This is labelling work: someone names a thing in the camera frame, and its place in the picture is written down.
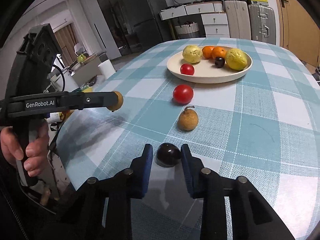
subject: bowl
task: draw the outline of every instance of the bowl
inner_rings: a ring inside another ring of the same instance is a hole
[[[225,48],[226,50],[232,49],[231,47],[219,46]],[[182,57],[182,51],[176,53],[167,62],[168,70],[178,78],[194,83],[224,83],[229,82],[238,78],[243,77],[252,66],[252,58],[245,53],[247,56],[248,64],[244,70],[237,71],[231,69],[227,63],[225,63],[223,68],[216,68],[214,64],[214,59],[206,59],[202,57],[199,63],[192,64],[195,68],[195,73],[193,76],[185,75],[180,73],[180,67],[184,63],[188,63]]]

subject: refrigerator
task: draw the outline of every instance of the refrigerator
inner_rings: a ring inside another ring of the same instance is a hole
[[[165,0],[120,0],[126,24],[129,25],[144,50],[170,41],[169,24],[160,19],[159,12],[166,9]]]

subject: brown pear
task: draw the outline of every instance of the brown pear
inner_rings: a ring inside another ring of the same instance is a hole
[[[184,131],[191,131],[198,125],[199,118],[196,111],[190,109],[194,106],[187,106],[179,115],[178,128]]]

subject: cherry tomato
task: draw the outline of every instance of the cherry tomato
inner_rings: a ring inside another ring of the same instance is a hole
[[[173,91],[173,99],[179,104],[188,104],[193,98],[193,89],[188,85],[178,85]]]
[[[195,73],[195,68],[193,67],[193,65],[185,63],[180,67],[180,73],[193,76],[193,74]]]

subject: silver suitcase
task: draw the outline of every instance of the silver suitcase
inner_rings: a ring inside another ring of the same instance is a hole
[[[276,17],[274,10],[261,4],[249,4],[251,23],[251,38],[253,41],[262,41],[276,44]]]
[[[225,1],[230,38],[251,40],[250,19],[247,3]]]

